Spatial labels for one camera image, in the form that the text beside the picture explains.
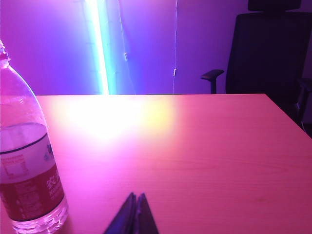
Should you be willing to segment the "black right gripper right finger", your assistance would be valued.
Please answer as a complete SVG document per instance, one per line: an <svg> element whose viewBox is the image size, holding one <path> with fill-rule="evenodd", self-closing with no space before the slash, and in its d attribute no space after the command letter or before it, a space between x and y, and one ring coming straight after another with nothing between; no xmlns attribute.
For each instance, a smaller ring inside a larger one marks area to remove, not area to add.
<svg viewBox="0 0 312 234"><path fill-rule="evenodd" d="M137 200L136 216L135 216L135 233L136 234L159 233L145 193L142 193Z"/></svg>

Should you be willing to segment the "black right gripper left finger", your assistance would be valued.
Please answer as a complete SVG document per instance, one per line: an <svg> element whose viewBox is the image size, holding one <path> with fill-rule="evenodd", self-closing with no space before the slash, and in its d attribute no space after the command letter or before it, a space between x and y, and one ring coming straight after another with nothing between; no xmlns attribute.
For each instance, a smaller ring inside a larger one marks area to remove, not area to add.
<svg viewBox="0 0 312 234"><path fill-rule="evenodd" d="M105 234L131 234L137 207L137 197L130 193L105 230Z"/></svg>

